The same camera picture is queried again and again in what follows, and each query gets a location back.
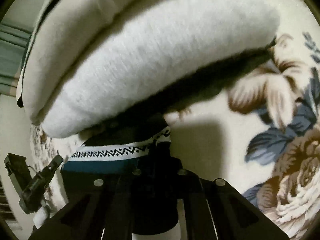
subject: floral print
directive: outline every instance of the floral print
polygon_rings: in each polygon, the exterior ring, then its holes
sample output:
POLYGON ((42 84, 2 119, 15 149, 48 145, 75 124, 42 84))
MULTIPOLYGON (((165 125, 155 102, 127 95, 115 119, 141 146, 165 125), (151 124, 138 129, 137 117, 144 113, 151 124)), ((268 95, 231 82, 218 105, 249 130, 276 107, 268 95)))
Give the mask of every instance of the floral print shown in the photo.
POLYGON ((284 57, 290 40, 293 38, 289 34, 281 35, 270 49, 272 59, 236 82, 228 95, 232 111, 247 114, 266 104, 276 128, 284 130, 292 121, 295 100, 301 96, 296 76, 306 66, 302 61, 284 57))
MULTIPOLYGON (((310 34, 303 33, 303 36, 306 40, 305 46, 312 52, 312 59, 315 63, 320 63, 320 50, 316 47, 310 34)), ((284 67, 283 71, 282 65, 290 65, 290 68, 300 68, 299 71, 302 71, 303 63, 279 64, 275 57, 273 57, 273 63, 279 69, 277 74, 283 76, 287 81, 285 71, 288 68, 284 67)), ((264 74, 265 72, 260 70, 260 74, 251 75, 249 78, 259 79, 261 78, 259 75, 264 74)), ((242 104, 245 106, 245 111, 242 111, 241 104, 234 104, 236 102, 234 98, 237 98, 235 95, 238 98, 241 97, 240 92, 234 91, 234 89, 239 89, 239 83, 229 92, 229 105, 232 110, 240 113, 245 113, 247 109, 255 111, 260 119, 269 125, 266 131, 256 135, 250 141, 245 160, 247 162, 255 160, 261 165, 274 162, 271 178, 250 188, 243 196, 291 239, 300 239, 320 210, 320 122, 318 122, 320 81, 318 74, 318 70, 312 67, 309 84, 300 95, 298 91, 301 89, 292 75, 289 77, 292 80, 288 81, 291 91, 273 91, 278 94, 291 93, 290 100, 294 100, 294 105, 290 107, 292 114, 287 114, 290 118, 282 118, 286 111, 283 106, 277 109, 279 110, 277 115, 274 115, 275 110, 271 109, 274 107, 272 103, 284 103, 280 100, 281 95, 273 95, 274 98, 266 96, 263 101, 260 101, 260 104, 250 105, 250 100, 243 100, 246 104, 242 104)), ((265 83, 261 86, 267 86, 267 82, 270 82, 270 79, 265 79, 265 83)))

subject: metal screw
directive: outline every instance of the metal screw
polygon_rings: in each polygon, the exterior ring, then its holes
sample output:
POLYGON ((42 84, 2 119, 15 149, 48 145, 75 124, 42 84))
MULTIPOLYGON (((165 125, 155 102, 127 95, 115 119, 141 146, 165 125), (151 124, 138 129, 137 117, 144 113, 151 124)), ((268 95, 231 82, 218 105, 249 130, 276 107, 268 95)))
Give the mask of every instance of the metal screw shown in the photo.
POLYGON ((178 170, 178 175, 180 175, 180 176, 185 176, 185 175, 187 175, 187 173, 188 172, 185 169, 178 170))
POLYGON ((133 174, 134 176, 140 176, 141 173, 142 173, 142 171, 141 171, 140 169, 135 169, 135 170, 132 172, 132 174, 133 174))
POLYGON ((226 181, 224 179, 216 179, 217 186, 224 186, 225 184, 226 184, 226 181))
POLYGON ((96 186, 96 187, 101 187, 103 185, 103 180, 102 179, 96 179, 93 184, 96 186))

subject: fluffy white fabric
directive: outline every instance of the fluffy white fabric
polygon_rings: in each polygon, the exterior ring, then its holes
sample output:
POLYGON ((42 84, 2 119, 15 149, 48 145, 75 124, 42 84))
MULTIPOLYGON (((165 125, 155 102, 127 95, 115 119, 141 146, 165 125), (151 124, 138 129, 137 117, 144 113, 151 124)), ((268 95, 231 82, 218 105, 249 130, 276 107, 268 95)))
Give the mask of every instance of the fluffy white fabric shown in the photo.
POLYGON ((33 220, 36 228, 39 229, 44 224, 44 222, 46 221, 47 218, 49 218, 49 212, 46 210, 46 208, 41 207, 36 212, 36 214, 32 220, 33 220))
POLYGON ((31 123, 38 123, 62 76, 95 36, 134 0, 46 0, 38 17, 17 87, 31 123))
POLYGON ((264 0, 139 0, 62 79, 42 127, 51 137, 75 134, 202 66, 268 45, 278 25, 264 0))

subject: black and white geometric pattern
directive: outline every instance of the black and white geometric pattern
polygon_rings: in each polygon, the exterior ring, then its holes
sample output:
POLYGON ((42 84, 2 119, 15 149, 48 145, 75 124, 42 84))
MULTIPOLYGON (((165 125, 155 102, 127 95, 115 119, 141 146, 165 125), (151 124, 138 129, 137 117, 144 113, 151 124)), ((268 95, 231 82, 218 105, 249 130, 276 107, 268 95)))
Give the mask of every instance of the black and white geometric pattern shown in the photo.
POLYGON ((145 152, 148 146, 142 147, 123 147, 119 149, 113 150, 105 150, 105 151, 91 151, 91 152, 75 152, 71 155, 71 158, 85 158, 85 157, 114 157, 114 156, 123 156, 124 154, 134 154, 139 152, 145 152))
POLYGON ((71 155, 69 161, 113 161, 137 158, 147 155, 151 144, 163 141, 170 141, 169 127, 143 142, 132 142, 126 145, 82 145, 71 155))

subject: blue leaf print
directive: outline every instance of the blue leaf print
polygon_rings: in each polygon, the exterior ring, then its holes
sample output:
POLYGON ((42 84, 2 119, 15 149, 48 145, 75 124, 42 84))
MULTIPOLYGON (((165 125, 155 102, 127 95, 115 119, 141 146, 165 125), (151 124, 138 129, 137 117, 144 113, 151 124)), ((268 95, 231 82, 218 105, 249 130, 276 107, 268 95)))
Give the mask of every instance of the blue leaf print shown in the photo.
POLYGON ((302 102, 301 105, 297 107, 297 113, 287 128, 292 129, 297 136, 302 136, 307 130, 313 127, 316 121, 317 118, 313 110, 305 102, 302 102))
POLYGON ((261 165, 274 162, 295 136, 296 133, 288 127, 285 133, 282 133, 278 128, 269 128, 251 140, 244 160, 246 162, 256 160, 261 165))
POLYGON ((312 57, 312 59, 313 59, 314 62, 320 63, 320 57, 319 57, 318 55, 312 54, 311 57, 312 57))
POLYGON ((317 106, 320 103, 320 81, 319 81, 318 71, 315 67, 311 68, 311 72, 312 72, 313 78, 310 80, 310 86, 308 86, 309 92, 307 94, 308 94, 309 101, 310 102, 313 101, 313 105, 317 106))
POLYGON ((304 43, 304 45, 314 53, 314 54, 311 54, 313 61, 316 62, 317 64, 319 64, 320 63, 320 50, 318 49, 316 43, 312 40, 310 33, 306 32, 306 33, 302 33, 302 35, 306 39, 306 42, 304 43))
POLYGON ((258 184, 252 188, 249 188, 246 192, 244 192, 242 195, 250 201, 252 205, 255 207, 258 207, 258 201, 257 201, 257 193, 259 189, 263 186, 264 183, 258 184))

